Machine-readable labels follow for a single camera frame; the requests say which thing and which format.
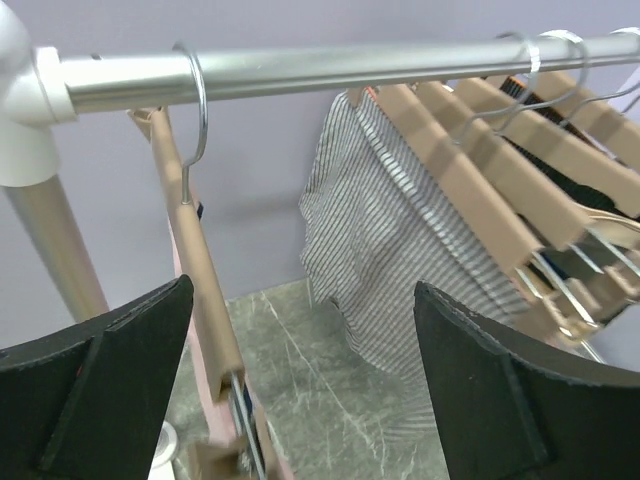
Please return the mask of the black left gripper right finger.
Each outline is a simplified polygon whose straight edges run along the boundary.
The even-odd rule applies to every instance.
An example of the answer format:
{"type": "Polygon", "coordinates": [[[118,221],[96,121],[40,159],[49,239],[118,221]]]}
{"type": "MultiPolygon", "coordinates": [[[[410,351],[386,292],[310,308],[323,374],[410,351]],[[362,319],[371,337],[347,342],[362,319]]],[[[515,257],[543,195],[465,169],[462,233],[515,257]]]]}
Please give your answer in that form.
{"type": "Polygon", "coordinates": [[[450,478],[638,478],[638,373],[549,346],[428,283],[414,295],[450,478]]]}

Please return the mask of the beige clip hanger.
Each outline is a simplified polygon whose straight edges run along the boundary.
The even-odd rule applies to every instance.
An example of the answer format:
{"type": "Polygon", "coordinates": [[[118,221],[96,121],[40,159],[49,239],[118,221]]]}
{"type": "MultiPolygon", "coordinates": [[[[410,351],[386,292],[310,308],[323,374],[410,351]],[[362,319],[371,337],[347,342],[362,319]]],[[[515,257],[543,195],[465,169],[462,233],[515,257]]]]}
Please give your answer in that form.
{"type": "Polygon", "coordinates": [[[252,398],[230,316],[190,188],[190,169],[205,151],[208,100],[204,73],[195,53],[174,46],[189,64],[199,108],[198,143],[183,160],[166,108],[138,109],[129,116],[149,140],[163,187],[173,241],[174,266],[193,284],[188,330],[197,391],[209,435],[189,448],[194,479],[279,479],[282,476],[268,422],[252,398]]]}

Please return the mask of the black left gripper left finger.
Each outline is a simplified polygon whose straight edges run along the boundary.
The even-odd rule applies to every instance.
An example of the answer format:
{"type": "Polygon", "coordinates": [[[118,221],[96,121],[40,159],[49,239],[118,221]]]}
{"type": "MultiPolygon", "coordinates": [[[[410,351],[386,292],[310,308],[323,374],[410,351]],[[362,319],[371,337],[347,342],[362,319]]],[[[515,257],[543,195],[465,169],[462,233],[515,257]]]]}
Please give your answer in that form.
{"type": "Polygon", "coordinates": [[[2,350],[2,478],[146,478],[193,296],[182,275],[112,311],[2,350]]]}

